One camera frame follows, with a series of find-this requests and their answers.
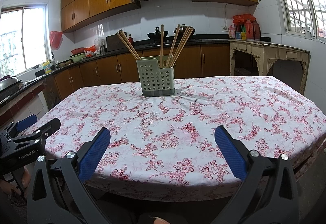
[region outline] red bottle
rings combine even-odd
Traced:
[[[246,27],[246,38],[248,40],[254,40],[254,27],[249,19],[244,23]]]
[[[252,25],[254,27],[254,39],[260,41],[260,31],[259,31],[259,24],[257,23],[257,20],[253,21]]]
[[[129,35],[128,40],[129,40],[130,44],[131,44],[132,46],[134,46],[134,39],[131,37],[131,35]]]

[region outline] blue textured pad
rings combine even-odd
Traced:
[[[16,130],[18,132],[22,132],[25,129],[29,128],[31,125],[35,124],[37,122],[37,116],[36,115],[30,115],[29,117],[19,121],[16,124]]]
[[[246,162],[238,152],[237,148],[230,141],[226,133],[220,128],[215,129],[215,142],[220,148],[224,158],[226,159],[233,175],[236,178],[245,180],[247,177]]]
[[[110,139],[110,131],[106,128],[80,161],[78,176],[82,183],[92,177],[98,163],[110,144]]]

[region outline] red tile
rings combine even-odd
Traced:
[[[33,99],[33,94],[32,92],[26,94],[22,99],[19,100],[17,103],[17,106],[19,109],[22,109],[30,100]]]
[[[13,105],[10,108],[10,112],[11,112],[12,116],[15,116],[15,114],[17,114],[19,112],[19,108],[18,108],[17,104]]]
[[[40,92],[42,92],[42,91],[44,90],[44,88],[45,88],[45,87],[44,87],[44,84],[41,84],[40,86],[36,87],[36,88],[32,91],[34,97],[37,96]]]
[[[9,119],[12,118],[12,114],[10,110],[7,110],[0,116],[0,126],[2,126],[4,123],[6,123]]]

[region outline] blue gripper pad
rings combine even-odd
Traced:
[[[215,129],[214,137],[215,142],[231,168],[233,175],[236,178],[241,179],[241,181],[244,181],[247,177],[247,164],[240,152],[232,143],[233,139],[231,135],[223,126],[220,125]]]
[[[29,117],[17,122],[16,124],[16,130],[18,132],[22,132],[25,129],[29,128],[31,125],[35,124],[37,122],[37,116],[36,115],[30,115]]]
[[[79,179],[82,183],[92,177],[98,163],[100,162],[104,152],[110,144],[110,139],[110,131],[107,128],[103,127],[91,142],[84,143],[88,149],[79,161],[78,174]]]

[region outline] tablecloth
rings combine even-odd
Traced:
[[[47,139],[49,157],[77,151],[106,127],[111,143],[87,184],[156,201],[199,201],[238,187],[214,130],[263,156],[286,153],[300,177],[325,147],[326,117],[274,77],[211,77],[175,81],[176,94],[143,97],[140,83],[81,88],[46,113],[29,133],[54,117],[61,128]]]

